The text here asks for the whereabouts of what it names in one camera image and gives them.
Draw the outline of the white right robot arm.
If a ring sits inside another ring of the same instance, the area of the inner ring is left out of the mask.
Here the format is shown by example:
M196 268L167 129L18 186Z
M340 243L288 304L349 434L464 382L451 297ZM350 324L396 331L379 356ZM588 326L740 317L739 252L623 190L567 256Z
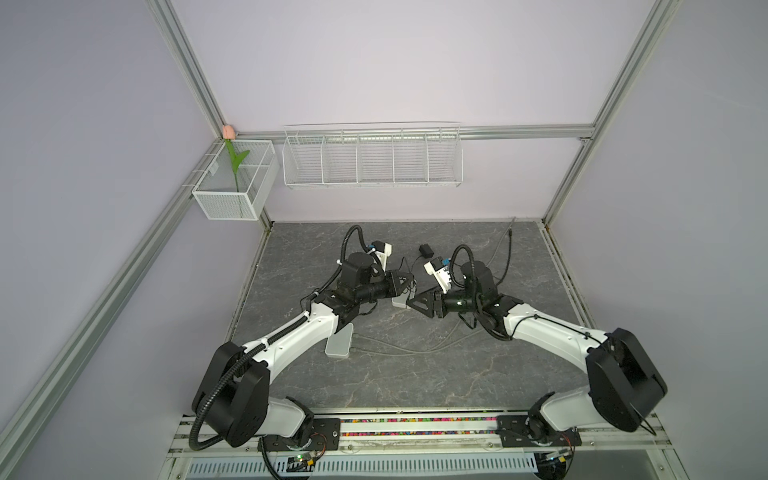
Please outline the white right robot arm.
M527 342L586 374L586 385L549 392L528 410L521 433L531 442L550 445L568 431L602 423L623 432L656 432L649 417L668 387L632 332L605 332L548 316L500 293L490 268L474 257L458 265L455 258L435 256L428 245L419 250L425 272L437 284L411 298L409 307L429 318L455 313L471 329L481 328L501 342Z

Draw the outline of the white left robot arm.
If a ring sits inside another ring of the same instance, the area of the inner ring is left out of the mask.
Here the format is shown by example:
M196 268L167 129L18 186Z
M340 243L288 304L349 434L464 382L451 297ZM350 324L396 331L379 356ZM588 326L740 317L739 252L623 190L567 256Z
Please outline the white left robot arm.
M271 384L307 350L361 316L362 305L398 297L413 281L409 273L388 268L391 244L368 242L362 235L359 225L347 231L336 270L302 299L297 317L256 340L242 345L229 341L217 348L192 400L191 450L220 442L239 447L268 436L295 447L310 444L313 412L293 398L273 397ZM361 238L356 252L348 250L352 236Z

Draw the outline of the white network switch box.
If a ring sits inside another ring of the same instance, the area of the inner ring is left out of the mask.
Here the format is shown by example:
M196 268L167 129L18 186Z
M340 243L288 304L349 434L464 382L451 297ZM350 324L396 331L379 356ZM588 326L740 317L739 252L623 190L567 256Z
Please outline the white network switch box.
M392 298L391 303L393 307L408 309L409 308L407 304L408 300L409 300L409 296L407 294L404 294L404 295L400 295Z

